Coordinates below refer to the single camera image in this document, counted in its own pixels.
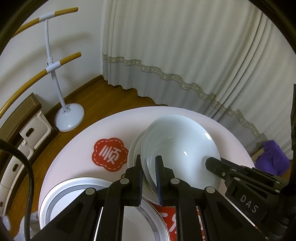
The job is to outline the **wooden ballet bar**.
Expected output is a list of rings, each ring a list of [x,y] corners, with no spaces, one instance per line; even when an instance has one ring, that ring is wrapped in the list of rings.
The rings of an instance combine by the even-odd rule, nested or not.
[[[28,80],[24,85],[22,85],[3,105],[1,108],[1,118],[4,116],[6,111],[11,107],[11,105],[26,91],[28,90],[33,84],[35,84],[37,81],[45,77],[47,74],[53,72],[54,70],[57,70],[61,66],[81,57],[81,52],[74,53],[70,56],[67,56],[60,61],[56,61],[53,64],[46,67],[44,70],[36,74],[34,77],[32,77],[30,80]]]
[[[49,19],[55,18],[57,16],[62,16],[62,15],[67,15],[67,14],[75,13],[75,12],[78,12],[78,10],[79,10],[78,7],[74,7],[74,8],[68,8],[68,9],[62,9],[62,10],[58,10],[58,11],[53,11],[53,12],[50,12],[50,13],[41,15],[38,18],[33,19],[33,20],[31,20],[31,21],[29,21],[29,22],[21,25],[16,30],[16,32],[13,34],[12,38],[15,37],[16,35],[20,34],[21,32],[25,31],[26,29],[28,29],[28,28],[30,28],[30,27],[38,24],[38,23],[44,22],[45,20],[49,20]]]

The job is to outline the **upper wooden ballet bar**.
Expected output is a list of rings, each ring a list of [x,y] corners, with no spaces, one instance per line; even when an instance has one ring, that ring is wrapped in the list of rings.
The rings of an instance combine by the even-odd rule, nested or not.
[[[29,21],[29,22],[21,25],[16,30],[16,32],[13,34],[12,38],[15,37],[16,35],[20,34],[21,32],[25,31],[26,29],[28,29],[28,28],[30,28],[30,27],[38,24],[38,23],[44,22],[45,20],[49,20],[49,19],[55,18],[57,16],[62,16],[62,15],[67,15],[67,14],[75,13],[75,12],[78,12],[78,10],[79,10],[78,7],[74,7],[74,8],[68,8],[68,9],[62,9],[62,10],[58,10],[58,11],[53,11],[53,12],[50,12],[50,13],[41,15],[38,18],[33,19],[33,20],[31,20],[31,21]]]

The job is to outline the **large white bowl back left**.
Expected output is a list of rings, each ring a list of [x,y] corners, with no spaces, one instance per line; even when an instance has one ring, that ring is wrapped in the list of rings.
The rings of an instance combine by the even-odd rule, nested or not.
[[[135,143],[137,142],[138,137],[139,137],[139,135],[134,139],[134,141],[132,142],[132,145],[129,149],[129,153],[128,153],[128,157],[127,157],[127,167],[128,168],[133,167],[135,165],[133,163],[133,153],[134,153],[134,149],[135,149]],[[152,203],[157,204],[157,200],[158,199],[157,199],[156,195],[154,194]]]

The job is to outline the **grey-white curtain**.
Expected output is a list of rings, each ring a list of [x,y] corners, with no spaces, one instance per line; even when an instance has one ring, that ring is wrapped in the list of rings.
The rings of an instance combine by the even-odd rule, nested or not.
[[[203,114],[247,152],[292,157],[295,53],[249,1],[106,1],[103,76],[157,104]]]

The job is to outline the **white towel on floor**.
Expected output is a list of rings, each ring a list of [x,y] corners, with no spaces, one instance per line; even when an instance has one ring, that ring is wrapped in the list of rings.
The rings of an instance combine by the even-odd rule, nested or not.
[[[25,232],[24,232],[25,221],[24,220],[25,220],[25,217],[23,217],[20,222],[20,228],[18,230],[18,233],[14,237],[14,240],[25,241]],[[11,224],[8,216],[1,216],[1,221],[4,224],[4,227],[8,227],[8,230],[10,230]],[[30,237],[33,238],[40,230],[41,229],[39,224],[39,214],[38,214],[38,211],[35,211],[30,216]]]

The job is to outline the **grey-rimmed white plate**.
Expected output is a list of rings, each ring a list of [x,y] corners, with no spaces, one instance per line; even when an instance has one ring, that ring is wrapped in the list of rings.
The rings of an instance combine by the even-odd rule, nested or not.
[[[111,184],[109,180],[95,177],[76,177],[57,184],[39,201],[40,228],[44,228],[85,189],[101,190]],[[125,207],[122,239],[170,240],[170,235],[160,214],[143,198],[140,206]]]

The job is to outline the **white bowl with label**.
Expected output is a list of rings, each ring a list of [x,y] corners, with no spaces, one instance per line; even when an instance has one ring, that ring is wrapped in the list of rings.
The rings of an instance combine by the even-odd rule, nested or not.
[[[137,139],[137,142],[135,143],[135,149],[134,149],[134,153],[133,153],[133,163],[134,164],[136,164],[136,162],[137,162],[137,156],[140,155],[140,149],[141,149],[141,143],[142,143],[143,136],[144,136],[144,132],[141,132],[138,139]],[[154,193],[152,192],[151,188],[149,187],[144,175],[143,175],[143,181],[142,181],[142,196],[150,202],[153,201]]]

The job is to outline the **white barre stand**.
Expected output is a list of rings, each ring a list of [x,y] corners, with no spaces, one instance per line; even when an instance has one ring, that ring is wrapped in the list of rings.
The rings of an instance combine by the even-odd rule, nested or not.
[[[54,63],[49,39],[49,20],[45,20],[44,23],[47,64],[49,66]],[[78,127],[83,121],[85,115],[84,108],[77,103],[66,104],[57,79],[56,70],[51,72],[50,75],[61,104],[61,108],[55,115],[54,124],[60,132],[69,132]]]

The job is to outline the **purple cloth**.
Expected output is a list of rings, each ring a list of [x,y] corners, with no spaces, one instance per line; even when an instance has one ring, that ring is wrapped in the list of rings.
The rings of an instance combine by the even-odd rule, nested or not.
[[[288,170],[290,160],[274,140],[264,142],[263,150],[255,161],[255,168],[275,176],[281,176]]]

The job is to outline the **dark wooden bench cabinet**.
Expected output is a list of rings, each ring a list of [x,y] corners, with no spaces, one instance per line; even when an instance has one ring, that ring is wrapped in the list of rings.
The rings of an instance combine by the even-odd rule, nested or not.
[[[1,127],[1,139],[20,150],[30,164],[34,163],[57,133],[57,129],[49,124],[42,113],[42,105],[34,93],[13,111]],[[1,151],[1,217],[10,209],[25,175],[22,162]]]

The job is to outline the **lower wooden ballet bar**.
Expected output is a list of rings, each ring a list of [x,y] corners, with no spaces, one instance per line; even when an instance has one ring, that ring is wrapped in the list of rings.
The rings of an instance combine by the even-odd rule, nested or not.
[[[30,80],[28,80],[24,85],[22,85],[3,105],[1,108],[1,118],[4,116],[6,111],[11,107],[11,105],[26,91],[28,90],[33,84],[35,84],[37,81],[45,77],[47,74],[53,72],[54,70],[57,70],[61,66],[81,57],[81,52],[74,53],[70,56],[67,56],[60,61],[56,61],[53,64],[46,67],[44,70],[36,74],[34,77],[32,77]]]

